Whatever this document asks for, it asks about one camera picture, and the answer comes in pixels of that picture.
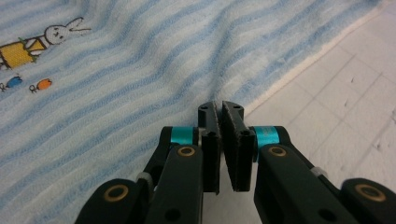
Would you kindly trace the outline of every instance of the floor tile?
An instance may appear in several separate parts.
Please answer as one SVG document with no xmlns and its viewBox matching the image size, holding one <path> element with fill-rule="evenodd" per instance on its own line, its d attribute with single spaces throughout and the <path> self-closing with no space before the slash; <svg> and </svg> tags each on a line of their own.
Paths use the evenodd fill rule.
<svg viewBox="0 0 396 224">
<path fill-rule="evenodd" d="M 291 82 L 266 102 L 269 106 L 265 110 L 271 109 L 272 112 L 270 110 L 268 113 L 278 113 L 273 116 L 276 119 L 283 119 L 284 121 L 277 124 L 283 125 L 293 120 L 312 99 L 313 97 L 308 92 Z"/>
<path fill-rule="evenodd" d="M 368 148 L 370 143 L 364 137 L 341 122 L 311 159 L 316 166 L 328 173 L 329 179 L 335 185 L 340 186 L 362 160 Z"/>
<path fill-rule="evenodd" d="M 367 22 L 365 29 L 370 31 L 384 42 L 395 45 L 396 44 L 396 29 L 389 29 L 396 26 L 396 15 L 388 12 L 383 12 L 378 17 Z"/>
<path fill-rule="evenodd" d="M 369 142 L 385 127 L 389 116 L 361 98 L 345 117 L 345 122 Z"/>
<path fill-rule="evenodd" d="M 303 132 L 315 146 L 323 143 L 340 119 L 318 101 L 312 101 L 291 123 Z"/>
<path fill-rule="evenodd" d="M 378 76 L 379 73 L 373 68 L 354 58 L 340 71 L 336 78 L 359 94 L 364 94 Z"/>
<path fill-rule="evenodd" d="M 315 96 L 330 80 L 332 80 L 334 76 L 335 73 L 332 74 L 323 66 L 320 66 L 318 63 L 314 63 L 293 81 L 303 87 L 307 92 L 309 92 L 309 94 Z"/>
<path fill-rule="evenodd" d="M 393 192 L 396 192 L 396 173 L 394 172 L 394 162 L 396 161 L 396 150 L 390 153 L 382 153 L 374 147 L 357 166 L 353 177 L 361 177 L 373 180 L 384 185 Z"/>
<path fill-rule="evenodd" d="M 223 167 L 220 170 L 219 195 L 204 193 L 203 223 L 225 223 L 224 220 L 227 220 L 226 223 L 261 223 L 253 201 L 256 174 L 257 164 L 254 163 L 250 192 L 234 192 L 227 167 Z M 230 211 L 233 211 L 232 220 L 230 219 Z"/>
<path fill-rule="evenodd" d="M 384 154 L 396 151 L 396 118 L 390 119 L 387 127 L 374 141 L 373 147 Z"/>
<path fill-rule="evenodd" d="M 355 105 L 361 96 L 353 91 L 349 85 L 334 79 L 317 96 L 317 100 L 329 108 L 340 119 Z"/>
<path fill-rule="evenodd" d="M 285 127 L 289 133 L 290 140 L 294 146 L 307 158 L 311 159 L 312 155 L 318 150 L 322 141 L 317 138 L 308 136 L 306 132 L 302 131 L 295 124 L 290 124 Z"/>
<path fill-rule="evenodd" d="M 390 116 L 396 113 L 396 84 L 386 77 L 381 76 L 366 92 L 364 98 Z"/>
<path fill-rule="evenodd" d="M 317 64 L 326 68 L 331 75 L 337 74 L 352 58 L 353 54 L 335 46 L 317 61 Z"/>
<path fill-rule="evenodd" d="M 348 35 L 339 46 L 346 51 L 355 54 L 356 58 L 369 64 L 379 73 L 395 71 L 394 59 L 396 58 L 396 45 L 391 44 L 389 37 L 385 38 L 373 31 L 373 25 L 364 25 L 352 34 Z"/>
<path fill-rule="evenodd" d="M 265 102 L 245 117 L 247 126 L 286 126 L 291 121 L 276 109 L 271 102 Z"/>
<path fill-rule="evenodd" d="M 396 2 L 393 0 L 393 3 L 389 4 L 385 11 L 396 15 Z"/>
</svg>

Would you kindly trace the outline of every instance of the blue striped fabric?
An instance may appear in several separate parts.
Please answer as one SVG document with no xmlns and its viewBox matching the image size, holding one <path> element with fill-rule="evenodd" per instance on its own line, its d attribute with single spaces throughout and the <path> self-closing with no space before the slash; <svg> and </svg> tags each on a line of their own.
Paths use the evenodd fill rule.
<svg viewBox="0 0 396 224">
<path fill-rule="evenodd" d="M 207 101 L 251 104 L 379 2 L 1 1 L 0 48 L 91 28 L 0 71 L 22 79 L 0 92 L 1 222 L 72 223 L 100 184 L 135 178 L 163 126 L 195 126 Z"/>
</svg>

